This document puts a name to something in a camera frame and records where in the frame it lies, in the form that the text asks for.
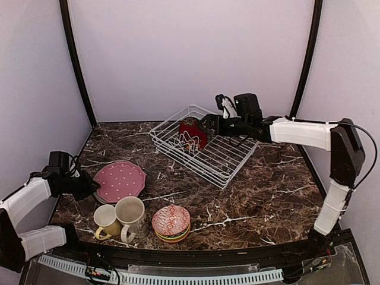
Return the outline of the red floral plate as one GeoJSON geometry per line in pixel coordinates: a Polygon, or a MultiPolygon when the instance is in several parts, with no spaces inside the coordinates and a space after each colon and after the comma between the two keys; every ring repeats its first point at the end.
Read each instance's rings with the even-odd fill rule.
{"type": "Polygon", "coordinates": [[[207,133],[195,117],[187,117],[179,125],[179,141],[188,151],[199,151],[207,145],[207,133]]]}

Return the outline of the pink dotted scalloped plate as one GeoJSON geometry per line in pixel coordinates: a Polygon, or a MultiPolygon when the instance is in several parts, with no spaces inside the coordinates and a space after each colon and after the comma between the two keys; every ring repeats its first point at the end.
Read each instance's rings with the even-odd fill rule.
{"type": "Polygon", "coordinates": [[[130,161],[117,161],[99,170],[94,180],[100,184],[96,196],[108,204],[125,197],[137,197],[145,188],[146,174],[130,161]]]}

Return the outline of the yellow mug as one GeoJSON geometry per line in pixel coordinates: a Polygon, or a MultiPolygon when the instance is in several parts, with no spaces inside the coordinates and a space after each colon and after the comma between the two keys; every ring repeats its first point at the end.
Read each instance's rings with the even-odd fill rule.
{"type": "Polygon", "coordinates": [[[122,225],[116,217],[114,206],[109,204],[100,206],[94,212],[93,218],[98,225],[95,233],[97,240],[106,240],[120,235],[122,225]]]}

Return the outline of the white patterned mug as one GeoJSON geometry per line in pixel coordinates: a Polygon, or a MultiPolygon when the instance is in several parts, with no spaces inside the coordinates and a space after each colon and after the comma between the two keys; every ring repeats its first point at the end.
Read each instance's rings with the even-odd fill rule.
{"type": "Polygon", "coordinates": [[[115,206],[115,216],[122,225],[122,242],[131,243],[134,239],[142,239],[148,234],[145,205],[139,198],[122,198],[115,206]]]}

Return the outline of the blue and white bowl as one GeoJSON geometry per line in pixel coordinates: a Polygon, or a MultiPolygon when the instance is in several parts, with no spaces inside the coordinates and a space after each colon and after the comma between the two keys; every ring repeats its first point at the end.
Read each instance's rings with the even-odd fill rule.
{"type": "Polygon", "coordinates": [[[152,218],[152,227],[164,235],[174,235],[185,230],[190,224],[190,214],[184,207],[169,205],[159,209],[152,218]]]}

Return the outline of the lime green bowl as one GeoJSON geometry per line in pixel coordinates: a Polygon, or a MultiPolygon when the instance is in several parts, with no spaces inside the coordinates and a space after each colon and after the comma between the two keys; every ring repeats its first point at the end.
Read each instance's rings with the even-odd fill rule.
{"type": "Polygon", "coordinates": [[[189,234],[189,229],[185,230],[183,233],[181,233],[180,235],[178,236],[175,236],[175,237],[167,237],[167,236],[163,236],[163,235],[160,235],[159,233],[155,232],[156,236],[160,239],[160,240],[163,240],[167,243],[176,243],[176,242],[179,242],[183,239],[185,239],[188,234],[189,234]]]}

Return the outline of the white and red bowl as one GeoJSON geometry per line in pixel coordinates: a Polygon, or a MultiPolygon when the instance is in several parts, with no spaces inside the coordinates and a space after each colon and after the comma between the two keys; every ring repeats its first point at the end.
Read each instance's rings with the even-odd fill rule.
{"type": "Polygon", "coordinates": [[[180,233],[174,234],[174,235],[164,235],[164,234],[159,233],[156,230],[155,230],[155,234],[157,234],[161,238],[165,238],[165,239],[176,239],[176,238],[179,238],[180,236],[183,236],[186,232],[188,232],[190,230],[190,228],[191,228],[191,225],[189,224],[185,230],[183,230],[180,233]]]}

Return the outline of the light teal plate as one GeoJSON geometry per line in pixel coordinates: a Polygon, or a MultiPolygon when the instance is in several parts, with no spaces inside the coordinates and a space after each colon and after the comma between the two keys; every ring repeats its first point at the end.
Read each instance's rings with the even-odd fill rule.
{"type": "Polygon", "coordinates": [[[93,197],[94,197],[94,199],[95,199],[97,202],[99,202],[99,203],[101,203],[101,204],[116,205],[115,202],[108,202],[108,201],[106,201],[105,199],[103,199],[102,197],[100,197],[96,192],[93,193],[93,197]]]}

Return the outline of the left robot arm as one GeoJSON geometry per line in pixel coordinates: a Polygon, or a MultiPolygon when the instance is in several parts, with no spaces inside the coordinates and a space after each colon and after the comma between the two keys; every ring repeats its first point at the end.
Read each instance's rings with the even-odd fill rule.
{"type": "Polygon", "coordinates": [[[60,247],[71,259],[78,259],[84,247],[71,223],[55,223],[41,229],[17,233],[18,224],[49,198],[71,194],[76,201],[100,188],[80,167],[78,156],[52,151],[41,172],[30,173],[28,180],[1,200],[1,267],[21,272],[30,259],[60,247]]]}

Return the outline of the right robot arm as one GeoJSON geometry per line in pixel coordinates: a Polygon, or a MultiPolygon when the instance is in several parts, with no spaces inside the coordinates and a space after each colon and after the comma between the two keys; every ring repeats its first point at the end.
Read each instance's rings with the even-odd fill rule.
{"type": "Polygon", "coordinates": [[[290,143],[320,148],[330,152],[330,186],[314,230],[330,234],[355,188],[355,181],[365,161],[365,151],[353,122],[306,121],[290,117],[264,118],[255,94],[233,99],[216,96],[222,115],[207,114],[200,121],[203,131],[224,137],[246,136],[264,143],[290,143]]]}

